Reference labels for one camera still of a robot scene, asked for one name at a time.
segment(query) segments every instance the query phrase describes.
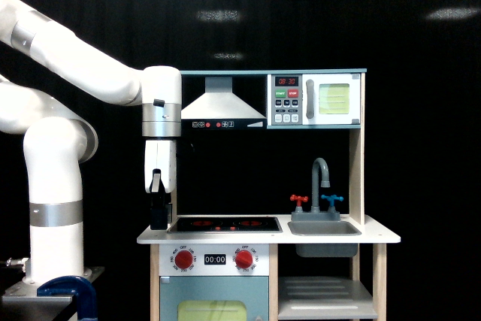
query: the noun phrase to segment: green button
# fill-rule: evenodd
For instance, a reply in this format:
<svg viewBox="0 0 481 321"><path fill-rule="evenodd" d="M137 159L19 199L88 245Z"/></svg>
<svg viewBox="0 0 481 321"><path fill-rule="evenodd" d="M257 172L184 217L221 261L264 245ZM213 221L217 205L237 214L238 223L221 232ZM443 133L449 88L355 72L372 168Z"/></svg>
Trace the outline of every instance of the green button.
<svg viewBox="0 0 481 321"><path fill-rule="evenodd" d="M276 89L276 98L285 98L287 91L285 89Z"/></svg>

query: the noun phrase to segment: toy oven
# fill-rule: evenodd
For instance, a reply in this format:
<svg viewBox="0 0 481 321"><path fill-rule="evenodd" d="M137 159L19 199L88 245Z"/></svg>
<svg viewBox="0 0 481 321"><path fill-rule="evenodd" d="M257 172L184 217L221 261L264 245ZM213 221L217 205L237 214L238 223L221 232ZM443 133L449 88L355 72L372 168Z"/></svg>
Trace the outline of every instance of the toy oven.
<svg viewBox="0 0 481 321"><path fill-rule="evenodd" d="M162 321L268 321L265 244L160 246Z"/></svg>

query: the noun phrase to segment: red knob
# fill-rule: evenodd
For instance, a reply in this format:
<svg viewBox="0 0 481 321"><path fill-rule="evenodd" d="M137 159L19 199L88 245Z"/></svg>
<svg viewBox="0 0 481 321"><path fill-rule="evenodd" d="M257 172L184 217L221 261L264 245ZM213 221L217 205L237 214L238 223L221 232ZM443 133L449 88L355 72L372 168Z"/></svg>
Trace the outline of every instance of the red knob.
<svg viewBox="0 0 481 321"><path fill-rule="evenodd" d="M189 251L180 251L176 256L175 256L175 265L178 268L186 269L189 268L190 265L192 264L192 261L194 260L194 257Z"/></svg>
<svg viewBox="0 0 481 321"><path fill-rule="evenodd" d="M307 201L309 201L309 197L302 197L301 195L291 195L291 201L296 201L298 203L297 206L300 207L302 205L302 202L306 203Z"/></svg>
<svg viewBox="0 0 481 321"><path fill-rule="evenodd" d="M249 251L243 250L239 251L237 255L235 255L235 264L239 268L249 268L253 263L253 255L250 254Z"/></svg>

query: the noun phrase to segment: range hood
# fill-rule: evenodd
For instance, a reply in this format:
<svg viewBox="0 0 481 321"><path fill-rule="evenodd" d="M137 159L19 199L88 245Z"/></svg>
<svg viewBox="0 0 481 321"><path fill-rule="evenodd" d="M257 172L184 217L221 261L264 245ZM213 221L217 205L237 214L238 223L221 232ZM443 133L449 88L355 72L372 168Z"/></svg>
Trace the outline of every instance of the range hood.
<svg viewBox="0 0 481 321"><path fill-rule="evenodd" d="M205 93L182 109L183 128L265 128L266 118L232 92L232 77L206 77Z"/></svg>

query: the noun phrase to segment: white countertop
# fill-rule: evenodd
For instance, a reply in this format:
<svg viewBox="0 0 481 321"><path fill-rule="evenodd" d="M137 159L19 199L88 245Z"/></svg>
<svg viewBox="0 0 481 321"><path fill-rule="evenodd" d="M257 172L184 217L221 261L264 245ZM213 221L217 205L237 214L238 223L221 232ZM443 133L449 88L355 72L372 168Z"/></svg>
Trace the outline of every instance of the white countertop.
<svg viewBox="0 0 481 321"><path fill-rule="evenodd" d="M293 235L287 222L291 220L290 214L272 214L279 220L281 232L175 232L153 231L150 227L137 238L139 244L396 244L401 242L401 237L369 216L365 216L365 224L359 225L347 214L341 214L341 220L355 226L360 235L341 236L299 236ZM219 215L209 217L231 217Z"/></svg>

